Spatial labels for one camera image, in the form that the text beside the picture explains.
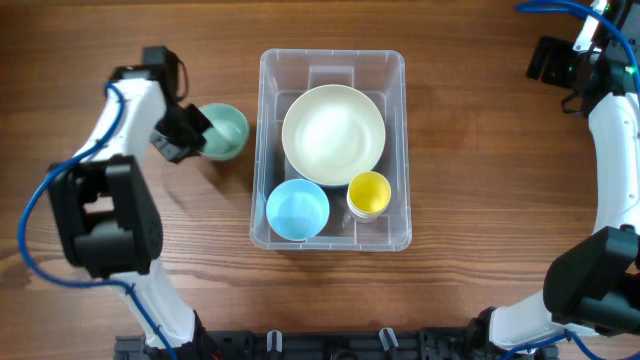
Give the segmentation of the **mint green plastic bowl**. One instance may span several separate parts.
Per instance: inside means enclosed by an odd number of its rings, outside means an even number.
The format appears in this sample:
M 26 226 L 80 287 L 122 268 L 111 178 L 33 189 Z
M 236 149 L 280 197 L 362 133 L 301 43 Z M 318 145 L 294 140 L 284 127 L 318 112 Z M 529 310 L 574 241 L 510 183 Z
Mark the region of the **mint green plastic bowl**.
M 205 144 L 199 151 L 200 155 L 213 161 L 228 161 L 237 157 L 250 133 L 244 114 L 224 103 L 210 103 L 199 110 L 211 124 L 203 132 Z

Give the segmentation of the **light blue plastic bowl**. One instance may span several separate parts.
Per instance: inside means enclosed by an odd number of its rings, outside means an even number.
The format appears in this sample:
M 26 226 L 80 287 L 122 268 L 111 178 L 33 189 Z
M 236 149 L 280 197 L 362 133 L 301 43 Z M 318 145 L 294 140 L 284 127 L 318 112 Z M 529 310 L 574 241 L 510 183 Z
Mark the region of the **light blue plastic bowl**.
M 266 203 L 271 229 L 289 241 L 304 241 L 318 235 L 330 215 L 329 199 L 317 184 L 292 179 L 278 185 Z

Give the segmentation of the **cream plastic bowl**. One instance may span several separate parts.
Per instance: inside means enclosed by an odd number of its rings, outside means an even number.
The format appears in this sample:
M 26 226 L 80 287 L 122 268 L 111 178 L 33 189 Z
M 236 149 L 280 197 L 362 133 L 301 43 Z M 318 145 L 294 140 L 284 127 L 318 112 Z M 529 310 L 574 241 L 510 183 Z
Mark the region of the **cream plastic bowl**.
M 341 187 L 377 165 L 386 128 L 380 110 L 363 92 L 329 84 L 294 101 L 284 117 L 281 140 L 287 160 L 301 176 Z

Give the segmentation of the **yellow plastic cup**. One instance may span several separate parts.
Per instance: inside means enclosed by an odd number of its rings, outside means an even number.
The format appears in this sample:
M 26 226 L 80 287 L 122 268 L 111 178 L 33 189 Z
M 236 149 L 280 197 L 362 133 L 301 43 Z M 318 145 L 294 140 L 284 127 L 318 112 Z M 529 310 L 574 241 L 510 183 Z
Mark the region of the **yellow plastic cup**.
M 347 191 L 348 202 L 359 212 L 366 215 L 380 214 L 389 205 L 392 189 L 382 174 L 369 171 L 355 176 Z

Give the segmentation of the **dark blue bowl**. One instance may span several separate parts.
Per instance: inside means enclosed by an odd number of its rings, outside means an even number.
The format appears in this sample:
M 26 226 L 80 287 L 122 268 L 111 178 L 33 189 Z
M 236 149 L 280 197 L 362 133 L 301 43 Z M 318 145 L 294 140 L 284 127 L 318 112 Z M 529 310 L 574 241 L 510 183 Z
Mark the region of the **dark blue bowl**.
M 315 164 L 300 171 L 288 156 L 284 157 L 283 169 L 285 180 L 302 179 L 325 188 L 345 187 L 353 179 L 353 176 L 343 169 L 327 164 Z

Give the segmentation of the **cream plastic cup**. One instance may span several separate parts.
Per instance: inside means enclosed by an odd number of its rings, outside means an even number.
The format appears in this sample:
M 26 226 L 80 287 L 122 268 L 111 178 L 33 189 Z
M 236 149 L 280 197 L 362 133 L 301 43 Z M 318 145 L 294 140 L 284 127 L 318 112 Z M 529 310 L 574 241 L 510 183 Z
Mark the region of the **cream plastic cup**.
M 364 212 L 353 204 L 350 197 L 347 197 L 347 205 L 349 208 L 349 213 L 354 218 L 354 220 L 362 223 L 372 222 L 386 211 L 386 208 L 382 208 L 380 211 L 375 211 L 372 213 Z

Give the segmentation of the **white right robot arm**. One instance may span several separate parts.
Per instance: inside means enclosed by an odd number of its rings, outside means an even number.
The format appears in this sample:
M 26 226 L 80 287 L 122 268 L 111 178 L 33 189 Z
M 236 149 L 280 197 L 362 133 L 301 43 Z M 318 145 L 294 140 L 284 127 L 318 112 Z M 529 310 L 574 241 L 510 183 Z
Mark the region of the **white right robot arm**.
M 526 1 L 523 14 L 583 20 L 574 42 L 539 40 L 528 77 L 570 90 L 581 102 L 597 162 L 593 233 L 556 258 L 541 291 L 488 308 L 453 341 L 459 359 L 553 359 L 557 343 L 639 332 L 639 4 Z

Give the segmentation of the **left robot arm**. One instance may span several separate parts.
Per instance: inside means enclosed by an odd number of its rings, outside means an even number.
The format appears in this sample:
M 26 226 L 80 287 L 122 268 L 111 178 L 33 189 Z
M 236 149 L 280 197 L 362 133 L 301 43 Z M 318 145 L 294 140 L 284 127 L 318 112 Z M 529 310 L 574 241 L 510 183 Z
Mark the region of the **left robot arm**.
M 86 287 L 118 291 L 145 332 L 151 359 L 220 359 L 223 352 L 171 283 L 160 254 L 163 228 L 140 169 L 146 148 L 179 163 L 202 150 L 210 121 L 180 102 L 183 62 L 164 46 L 114 70 L 106 104 L 87 142 L 45 180 L 67 261 Z

